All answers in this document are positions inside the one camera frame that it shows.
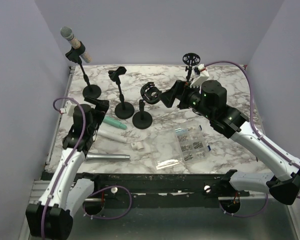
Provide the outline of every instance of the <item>metal tube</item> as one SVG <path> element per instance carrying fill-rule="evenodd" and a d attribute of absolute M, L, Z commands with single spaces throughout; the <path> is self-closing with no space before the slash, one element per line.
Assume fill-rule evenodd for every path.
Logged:
<path fill-rule="evenodd" d="M 106 154 L 106 153 L 92 153 L 88 152 L 85 158 L 86 162 L 89 161 L 130 161 L 130 155 L 125 154 Z"/>

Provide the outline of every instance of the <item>wire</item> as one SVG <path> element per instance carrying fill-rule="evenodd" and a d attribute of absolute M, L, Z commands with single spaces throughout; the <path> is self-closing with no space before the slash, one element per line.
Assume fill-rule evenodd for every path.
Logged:
<path fill-rule="evenodd" d="M 83 121 L 83 124 L 82 124 L 82 131 L 81 131 L 81 134 L 80 134 L 80 136 L 79 136 L 79 139 L 78 139 L 77 143 L 74 145 L 74 147 L 73 147 L 72 151 L 70 152 L 69 156 L 68 156 L 68 157 L 66 158 L 66 160 L 64 161 L 65 164 L 61 167 L 61 169 L 60 169 L 58 175 L 57 175 L 56 178 L 55 178 L 55 181 L 54 181 L 54 183 L 53 183 L 53 185 L 52 185 L 52 187 L 51 187 L 50 193 L 49 193 L 50 196 L 53 195 L 53 193 L 54 193 L 54 191 L 55 191 L 55 189 L 56 189 L 56 187 L 57 187 L 57 185 L 58 185 L 58 182 L 59 182 L 59 180 L 60 180 L 60 178 L 61 178 L 61 175 L 62 175 L 62 173 L 63 173 L 63 171 L 64 171 L 64 169 L 65 169 L 65 167 L 66 167 L 66 165 L 67 165 L 67 163 L 70 161 L 72 155 L 73 155 L 74 152 L 77 150 L 77 147 L 78 147 L 80 141 L 82 140 L 82 138 L 83 138 L 83 136 L 84 136 L 85 128 L 86 128 L 86 116 L 85 116 L 85 111 L 83 110 L 82 106 L 81 106 L 76 100 L 74 100 L 72 97 L 64 96 L 64 97 L 59 97 L 59 98 L 57 98 L 56 100 L 54 100 L 54 101 L 53 101 L 53 104 L 52 104 L 54 110 L 56 110 L 56 111 L 59 112 L 59 113 L 61 112 L 60 109 L 57 109 L 57 108 L 56 108 L 56 102 L 59 101 L 59 100 L 62 100 L 62 99 L 70 100 L 70 101 L 74 102 L 75 104 L 77 104 L 77 106 L 79 107 L 79 109 L 80 109 L 80 111 L 81 111 L 81 113 L 82 113 L 82 121 Z M 50 200 L 51 200 L 51 198 L 48 197 L 48 199 L 47 199 L 47 201 L 46 201 L 46 203 L 45 203 L 45 206 L 44 206 L 44 208 L 43 208 L 42 217 L 41 217 L 41 238 L 42 238 L 43 240 L 46 239 L 46 236 L 45 236 L 45 218 L 46 218 L 46 213 L 47 213 L 47 209 L 48 209 Z"/>
<path fill-rule="evenodd" d="M 236 198 L 237 198 L 237 196 L 238 196 L 238 192 L 236 191 L 235 195 L 234 195 L 234 199 L 233 199 L 233 204 L 236 204 Z"/>
<path fill-rule="evenodd" d="M 94 196 L 94 195 L 97 195 L 97 194 L 99 194 L 99 193 L 105 191 L 105 190 L 112 189 L 112 188 L 123 189 L 123 190 L 125 190 L 125 191 L 128 193 L 130 202 L 129 202 L 129 206 L 128 206 L 128 208 L 125 210 L 125 212 L 122 213 L 122 214 L 120 214 L 120 215 L 118 215 L 118 216 L 113 216 L 113 217 L 94 216 L 94 215 L 89 215 L 89 214 L 87 214 L 86 209 L 85 209 L 85 205 L 83 205 L 82 208 L 83 208 L 83 211 L 84 211 L 84 216 L 87 215 L 87 216 L 89 216 L 89 217 L 91 217 L 91 218 L 94 218 L 94 219 L 115 220 L 115 219 L 122 218 L 124 215 L 126 215 L 126 214 L 130 211 L 131 206 L 132 206 L 132 196 L 131 196 L 131 193 L 129 192 L 129 190 L 128 190 L 127 188 L 125 188 L 124 186 L 118 186 L 118 185 L 115 185 L 115 186 L 107 186 L 107 187 L 105 187 L 105 188 L 102 188 L 102 189 L 100 189 L 100 190 L 98 190 L 98 191 L 92 193 L 89 197 L 92 197 L 92 196 Z"/>
<path fill-rule="evenodd" d="M 280 157 L 282 157 L 284 160 L 286 160 L 289 164 L 295 166 L 296 168 L 300 169 L 300 165 L 296 164 L 295 162 L 293 162 L 290 158 L 288 158 L 285 154 L 283 154 L 282 152 L 280 152 L 275 146 L 273 146 L 270 142 L 268 142 L 267 140 L 265 140 L 263 137 L 261 137 L 261 134 L 259 133 L 259 131 L 256 129 L 255 124 L 254 124 L 254 96 L 253 96 L 253 89 L 252 89 L 252 85 L 251 85 L 251 80 L 249 79 L 246 71 L 244 70 L 244 68 L 242 66 L 240 66 L 239 64 L 232 62 L 232 61 L 215 61 L 215 62 L 210 62 L 208 64 L 205 65 L 205 67 L 208 67 L 210 65 L 213 64 L 220 64 L 220 63 L 227 63 L 227 64 L 232 64 L 237 66 L 244 74 L 247 82 L 248 82 L 248 86 L 249 86 L 249 90 L 250 90 L 250 125 L 251 128 L 253 129 L 253 131 L 255 132 L 255 134 L 258 136 L 258 138 L 260 138 L 270 149 L 272 149 L 276 154 L 278 154 Z"/>
<path fill-rule="evenodd" d="M 268 205 L 268 202 L 269 202 L 268 194 L 265 194 L 265 203 L 264 203 L 263 207 L 259 211 L 255 212 L 255 213 L 252 213 L 252 214 L 249 214 L 249 215 L 234 215 L 233 213 L 229 213 L 222 207 L 221 203 L 219 203 L 219 207 L 221 208 L 223 213 L 226 214 L 226 215 L 229 215 L 229 216 L 232 216 L 232 217 L 235 217 L 235 218 L 250 218 L 250 217 L 254 217 L 254 216 L 264 212 L 267 205 Z"/>

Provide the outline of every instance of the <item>black round base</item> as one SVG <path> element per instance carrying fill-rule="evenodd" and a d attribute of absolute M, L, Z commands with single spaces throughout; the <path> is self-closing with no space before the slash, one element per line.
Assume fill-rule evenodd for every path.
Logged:
<path fill-rule="evenodd" d="M 137 129 L 147 129 L 152 124 L 152 116 L 150 113 L 144 111 L 143 119 L 141 119 L 141 112 L 137 112 L 132 118 L 133 126 Z"/>
<path fill-rule="evenodd" d="M 122 109 L 121 102 L 114 109 L 114 113 L 119 119 L 129 119 L 135 113 L 135 108 L 131 103 L 125 101 L 124 105 L 125 110 Z"/>
<path fill-rule="evenodd" d="M 90 97 L 93 99 L 97 99 L 101 95 L 101 89 L 99 86 L 92 84 L 90 86 L 86 86 L 83 89 L 82 95 L 85 98 Z"/>

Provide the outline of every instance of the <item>table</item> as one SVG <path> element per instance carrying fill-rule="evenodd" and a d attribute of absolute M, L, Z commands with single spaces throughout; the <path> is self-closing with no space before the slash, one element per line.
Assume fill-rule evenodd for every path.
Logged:
<path fill-rule="evenodd" d="M 110 101 L 108 116 L 116 118 L 114 109 L 119 101 L 117 85 L 109 79 L 108 71 L 117 69 L 117 65 L 84 66 L 91 84 L 98 84 L 102 90 L 99 99 Z M 147 82 L 154 82 L 162 91 L 168 90 L 176 80 L 185 80 L 185 66 L 167 65 L 127 65 L 127 72 L 120 76 L 121 88 L 125 100 L 133 104 L 135 112 L 139 110 L 140 88 Z M 249 87 L 242 72 L 235 66 L 216 65 L 208 67 L 210 79 L 218 80 L 227 89 L 227 104 L 238 108 L 247 116 L 249 115 Z M 69 97 L 84 103 L 82 96 L 86 83 L 79 67 L 76 67 L 69 88 Z M 247 173 L 262 173 L 270 170 L 260 161 L 256 160 L 249 151 L 225 138 L 210 127 L 209 121 L 198 116 L 190 109 L 179 110 L 175 101 L 172 108 L 166 108 L 162 102 L 155 105 L 145 105 L 145 111 L 152 115 L 153 123 L 145 130 L 139 130 L 132 124 L 132 118 L 120 120 L 127 125 L 127 130 L 115 128 L 103 123 L 100 129 L 122 135 L 129 143 L 121 143 L 98 136 L 90 151 L 94 153 L 127 154 L 130 155 L 130 162 L 84 162 L 81 172 L 89 173 L 135 173 L 135 174 L 222 174 L 230 169 L 237 169 Z M 257 110 L 254 110 L 254 122 L 261 129 Z M 202 133 L 206 143 L 210 145 L 211 152 L 200 162 L 190 164 L 178 164 L 171 168 L 156 170 L 151 148 L 147 137 L 153 131 L 161 131 L 172 128 L 175 125 L 186 121 L 196 121 L 202 126 Z M 62 116 L 60 126 L 56 135 L 55 145 L 51 155 L 47 171 L 53 173 L 59 163 L 62 152 L 62 138 L 66 136 L 71 125 L 72 117 Z M 143 141 L 144 150 L 132 150 L 130 143 Z"/>

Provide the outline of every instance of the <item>white tube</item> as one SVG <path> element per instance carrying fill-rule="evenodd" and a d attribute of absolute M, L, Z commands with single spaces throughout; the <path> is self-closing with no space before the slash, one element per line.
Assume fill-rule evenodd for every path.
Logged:
<path fill-rule="evenodd" d="M 125 137 L 114 134 L 112 132 L 105 131 L 105 130 L 99 129 L 97 135 L 108 138 L 108 139 L 112 139 L 112 140 L 115 140 L 115 141 L 118 141 L 121 143 L 127 143 L 127 139 Z"/>

